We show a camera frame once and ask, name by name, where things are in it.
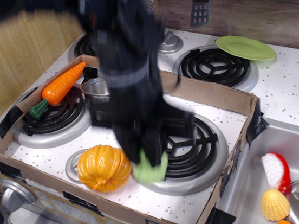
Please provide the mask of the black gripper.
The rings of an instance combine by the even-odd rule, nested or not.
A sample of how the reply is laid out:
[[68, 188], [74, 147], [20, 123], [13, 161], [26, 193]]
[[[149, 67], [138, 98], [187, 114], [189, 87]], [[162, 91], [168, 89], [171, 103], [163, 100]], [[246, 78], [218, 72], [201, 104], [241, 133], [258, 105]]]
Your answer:
[[107, 112], [118, 143], [135, 164], [141, 161], [144, 143], [146, 157], [157, 167], [168, 142], [158, 109], [163, 92], [157, 54], [163, 24], [143, 0], [77, 0], [76, 11], [110, 92]]

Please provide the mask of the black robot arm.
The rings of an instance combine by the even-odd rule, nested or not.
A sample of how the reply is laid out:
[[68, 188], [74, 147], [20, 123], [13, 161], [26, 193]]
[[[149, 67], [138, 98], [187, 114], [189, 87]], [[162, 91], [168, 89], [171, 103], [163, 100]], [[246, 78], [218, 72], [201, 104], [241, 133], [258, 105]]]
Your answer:
[[157, 55], [164, 25], [142, 0], [0, 0], [0, 21], [19, 12], [67, 11], [89, 35], [99, 59], [99, 76], [109, 90], [116, 138], [133, 163], [144, 150], [152, 166], [161, 163], [167, 141]]

